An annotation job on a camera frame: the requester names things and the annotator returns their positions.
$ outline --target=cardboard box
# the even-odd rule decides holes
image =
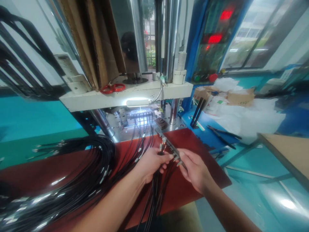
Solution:
[[[228,105],[250,107],[254,97],[254,89],[229,91],[227,95]]]
[[[208,101],[208,99],[212,96],[211,93],[214,91],[219,91],[218,88],[214,87],[214,86],[201,86],[201,87],[197,87],[194,91],[194,95],[193,98],[196,100],[200,100],[200,98],[204,98],[206,100],[206,102]]]

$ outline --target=metal terminal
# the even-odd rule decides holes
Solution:
[[[166,144],[165,146],[168,146],[170,148],[170,150],[172,151],[172,153],[174,155],[174,161],[176,161],[176,160],[179,161],[179,164],[177,164],[177,166],[179,166],[181,164],[187,170],[186,165],[182,162],[182,160],[180,158],[179,151],[174,147],[174,145],[167,139],[167,137],[164,134],[162,134],[161,131],[155,129],[155,132],[157,132],[157,134],[160,136],[162,141],[165,140],[165,144]]]

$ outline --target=cable bundle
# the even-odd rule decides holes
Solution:
[[[88,146],[93,148],[88,154],[93,158],[77,176],[50,192],[11,201],[1,213],[0,230],[39,231],[101,194],[107,176],[115,165],[115,145],[107,136],[90,135],[55,144],[39,145],[40,148],[36,152],[53,152],[54,156],[58,156],[85,150]]]
[[[144,119],[144,114],[140,114],[138,117]],[[150,137],[148,137],[149,140],[145,144],[148,122],[150,122]],[[91,149],[88,155],[93,156],[93,158],[91,157],[91,162],[88,166],[64,186],[40,196],[22,197],[11,201],[0,213],[0,218],[2,218],[0,221],[0,230],[40,231],[52,222],[89,202],[91,204],[88,204],[82,212],[69,220],[74,219],[91,206],[96,205],[119,180],[135,167],[147,149],[152,147],[154,140],[152,128],[153,117],[151,118],[151,116],[146,115],[146,121],[144,120],[143,125],[141,124],[142,122],[140,121],[140,124],[137,125],[135,119],[133,135],[127,152],[123,159],[119,161],[120,166],[115,171],[115,175],[110,178],[108,176],[114,169],[116,161],[115,145],[105,135],[90,135],[83,138],[62,140],[59,143],[38,145],[37,149],[34,149],[34,152],[40,152],[41,154],[30,159],[51,153],[53,156],[59,156],[85,150],[89,146]],[[138,141],[137,145],[133,147],[132,141],[136,131],[138,133]],[[175,169],[176,167],[171,163],[167,169],[165,178],[162,178],[159,171],[154,174],[151,190],[137,231],[149,205],[149,214],[144,231],[150,230],[152,223],[161,211],[165,188]]]

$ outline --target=black pliers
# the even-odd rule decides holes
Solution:
[[[242,139],[240,136],[238,136],[238,135],[236,135],[236,134],[233,134],[233,133],[230,133],[230,132],[227,132],[227,131],[224,131],[224,130],[219,130],[219,129],[213,128],[213,127],[210,126],[210,125],[207,125],[207,127],[208,127],[210,130],[212,130],[212,131],[215,133],[215,135],[217,135],[218,138],[219,138],[224,144],[226,144],[226,145],[228,145],[229,147],[231,147],[231,148],[233,148],[234,150],[236,150],[236,148],[235,148],[232,144],[228,143],[224,138],[222,138],[221,135],[219,135],[218,132],[231,135],[231,136],[233,136],[233,137],[235,137],[235,138],[238,138],[238,139]]]

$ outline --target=red scissors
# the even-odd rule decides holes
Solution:
[[[126,86],[124,84],[109,83],[103,89],[101,89],[100,92],[103,94],[111,94],[113,92],[124,91],[125,89],[126,89]]]

